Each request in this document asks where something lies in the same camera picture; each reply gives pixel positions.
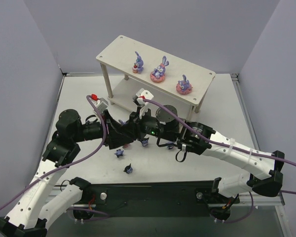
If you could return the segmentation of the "purple imp figure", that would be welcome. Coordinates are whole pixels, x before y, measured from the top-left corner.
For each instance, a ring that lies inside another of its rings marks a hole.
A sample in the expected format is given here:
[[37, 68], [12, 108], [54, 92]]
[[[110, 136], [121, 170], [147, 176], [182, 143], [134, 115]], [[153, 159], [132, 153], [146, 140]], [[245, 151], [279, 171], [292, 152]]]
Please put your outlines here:
[[117, 158], [120, 158], [124, 155], [124, 150], [118, 149], [114, 154], [116, 155]]

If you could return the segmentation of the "large bunny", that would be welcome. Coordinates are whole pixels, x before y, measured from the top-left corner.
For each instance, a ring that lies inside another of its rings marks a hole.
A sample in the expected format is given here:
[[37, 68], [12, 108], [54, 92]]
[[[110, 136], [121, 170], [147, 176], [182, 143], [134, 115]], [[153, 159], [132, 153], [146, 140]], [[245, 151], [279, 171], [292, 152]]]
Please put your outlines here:
[[154, 68], [153, 71], [150, 73], [151, 81], [155, 83], [163, 82], [165, 80], [166, 67], [168, 65], [169, 61], [167, 60], [167, 57], [163, 56], [161, 64]]

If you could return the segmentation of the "purple bunny with red cake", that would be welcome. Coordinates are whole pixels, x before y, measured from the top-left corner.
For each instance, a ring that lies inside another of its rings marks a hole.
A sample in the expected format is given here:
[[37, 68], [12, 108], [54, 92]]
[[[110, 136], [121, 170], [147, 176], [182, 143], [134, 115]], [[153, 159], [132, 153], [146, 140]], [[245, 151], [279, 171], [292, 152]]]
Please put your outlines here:
[[135, 51], [135, 54], [137, 55], [137, 58], [133, 64], [132, 71], [135, 74], [141, 74], [144, 70], [144, 62], [138, 52]]

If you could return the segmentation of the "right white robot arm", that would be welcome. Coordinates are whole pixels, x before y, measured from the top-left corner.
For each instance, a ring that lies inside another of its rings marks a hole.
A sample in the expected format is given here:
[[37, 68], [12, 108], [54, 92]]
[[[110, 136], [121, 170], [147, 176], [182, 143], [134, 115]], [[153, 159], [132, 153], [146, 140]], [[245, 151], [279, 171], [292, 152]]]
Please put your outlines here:
[[162, 110], [169, 122], [159, 121], [150, 112], [142, 117], [132, 112], [124, 125], [129, 137], [142, 140], [152, 135], [158, 140], [174, 142], [185, 155], [194, 153], [217, 158], [245, 170], [243, 174], [227, 178], [219, 177], [214, 181], [212, 192], [230, 198], [234, 195], [255, 192], [261, 196], [275, 197], [282, 188], [283, 153], [263, 153], [235, 142], [198, 122], [184, 122], [169, 109]]

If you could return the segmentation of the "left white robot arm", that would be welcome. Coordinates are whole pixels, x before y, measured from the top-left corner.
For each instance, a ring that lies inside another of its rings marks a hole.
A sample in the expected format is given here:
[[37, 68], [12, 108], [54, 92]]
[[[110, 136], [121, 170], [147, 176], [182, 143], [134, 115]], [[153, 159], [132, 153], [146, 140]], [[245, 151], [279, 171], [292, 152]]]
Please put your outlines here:
[[21, 191], [16, 205], [0, 217], [0, 233], [5, 237], [44, 237], [51, 224], [72, 204], [78, 202], [90, 183], [75, 178], [65, 190], [49, 203], [45, 203], [54, 185], [66, 170], [77, 164], [79, 143], [101, 139], [101, 146], [118, 148], [137, 139], [136, 125], [128, 120], [124, 124], [115, 121], [108, 110], [95, 110], [99, 121], [81, 122], [76, 110], [60, 113], [56, 131], [46, 147], [36, 175]]

